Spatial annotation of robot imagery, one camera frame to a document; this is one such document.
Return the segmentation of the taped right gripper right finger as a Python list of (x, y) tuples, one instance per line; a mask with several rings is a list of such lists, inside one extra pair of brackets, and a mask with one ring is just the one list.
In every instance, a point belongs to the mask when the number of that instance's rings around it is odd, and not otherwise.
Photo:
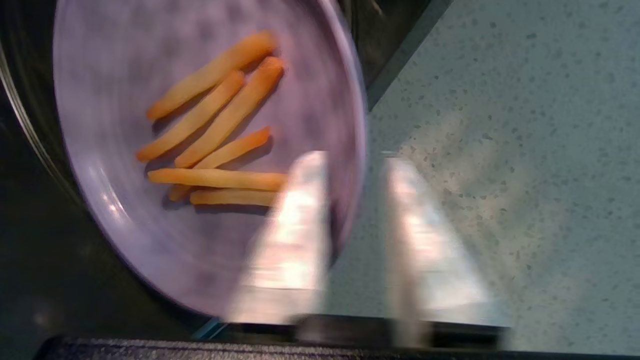
[(493, 294), (425, 178), (384, 160), (387, 290), (401, 347), (493, 346)]

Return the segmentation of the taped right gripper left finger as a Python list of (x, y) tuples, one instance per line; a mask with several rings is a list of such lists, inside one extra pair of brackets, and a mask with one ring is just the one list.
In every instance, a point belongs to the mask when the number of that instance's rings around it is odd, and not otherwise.
[(251, 242), (228, 322), (290, 325), (318, 312), (331, 253), (328, 182), (325, 151), (304, 153), (292, 164)]

